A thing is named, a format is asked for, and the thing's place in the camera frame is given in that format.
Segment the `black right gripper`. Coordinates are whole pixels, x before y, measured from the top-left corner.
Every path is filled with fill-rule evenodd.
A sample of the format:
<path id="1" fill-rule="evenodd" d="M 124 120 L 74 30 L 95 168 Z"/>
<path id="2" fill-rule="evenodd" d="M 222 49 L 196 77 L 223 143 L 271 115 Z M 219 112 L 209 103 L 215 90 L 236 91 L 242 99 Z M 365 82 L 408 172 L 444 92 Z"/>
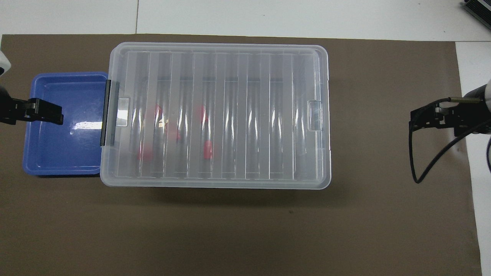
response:
<path id="1" fill-rule="evenodd" d="M 460 103 L 455 107 L 458 123 L 455 136 L 462 135 L 470 128 L 484 122 L 484 103 Z M 410 112 L 410 131 L 423 128 L 446 129 L 454 127 L 452 108 L 443 108 L 437 103 L 430 103 Z"/>

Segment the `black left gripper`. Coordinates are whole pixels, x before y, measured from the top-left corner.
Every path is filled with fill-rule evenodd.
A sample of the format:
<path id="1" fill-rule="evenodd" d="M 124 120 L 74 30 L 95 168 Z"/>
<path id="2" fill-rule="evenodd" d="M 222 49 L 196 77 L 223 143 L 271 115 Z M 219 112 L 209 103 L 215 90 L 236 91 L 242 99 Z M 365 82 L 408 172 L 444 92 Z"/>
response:
<path id="1" fill-rule="evenodd" d="M 20 100 L 12 98 L 7 89 L 0 87 L 0 122 L 15 125 L 17 121 L 38 121 L 62 125 L 63 107 L 40 99 Z"/>

